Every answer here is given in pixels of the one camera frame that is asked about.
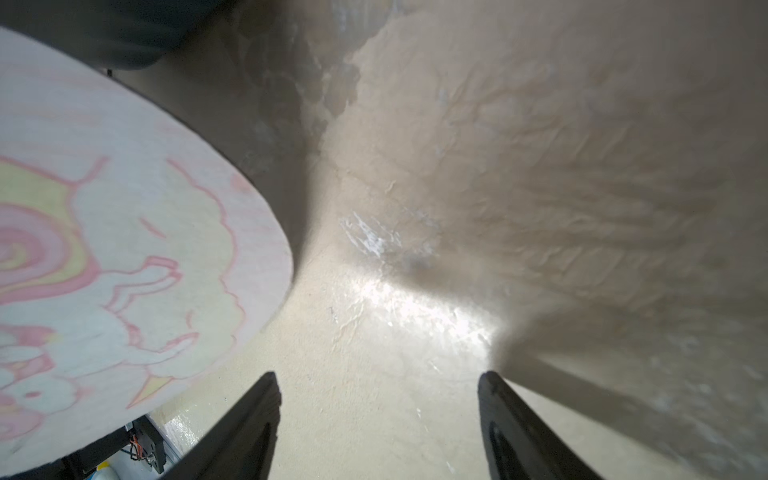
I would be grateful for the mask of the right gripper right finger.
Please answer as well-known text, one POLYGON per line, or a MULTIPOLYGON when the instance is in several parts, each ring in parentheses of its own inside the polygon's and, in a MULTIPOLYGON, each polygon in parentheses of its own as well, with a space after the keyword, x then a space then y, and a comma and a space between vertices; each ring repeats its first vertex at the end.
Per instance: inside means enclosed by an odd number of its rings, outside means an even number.
POLYGON ((480 376, 478 400, 491 479, 602 479, 498 373, 487 371, 480 376))

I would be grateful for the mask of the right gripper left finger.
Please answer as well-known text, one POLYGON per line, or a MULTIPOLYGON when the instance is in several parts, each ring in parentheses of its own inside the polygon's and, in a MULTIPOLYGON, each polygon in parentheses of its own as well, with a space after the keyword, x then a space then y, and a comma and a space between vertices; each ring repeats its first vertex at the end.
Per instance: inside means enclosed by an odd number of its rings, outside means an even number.
POLYGON ((267 480, 282 396, 265 373, 163 477, 167 480, 267 480))

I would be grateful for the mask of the pink cartoon coaster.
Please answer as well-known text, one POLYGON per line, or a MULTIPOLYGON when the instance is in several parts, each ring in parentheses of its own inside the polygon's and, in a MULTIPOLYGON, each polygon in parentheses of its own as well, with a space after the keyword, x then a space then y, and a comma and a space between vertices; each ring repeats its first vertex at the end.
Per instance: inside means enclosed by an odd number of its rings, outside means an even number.
POLYGON ((222 154, 144 96, 1 32, 1 472, 61 459, 220 366, 293 255, 222 154))

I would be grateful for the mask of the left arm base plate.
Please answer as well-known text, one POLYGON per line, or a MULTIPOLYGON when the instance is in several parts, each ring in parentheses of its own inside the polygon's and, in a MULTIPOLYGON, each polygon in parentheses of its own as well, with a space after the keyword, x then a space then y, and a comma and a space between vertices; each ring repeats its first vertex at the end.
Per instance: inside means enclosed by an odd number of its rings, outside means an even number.
POLYGON ((63 478, 95 479, 110 470, 114 479, 159 479, 167 459, 163 436, 142 416, 66 456, 63 478))

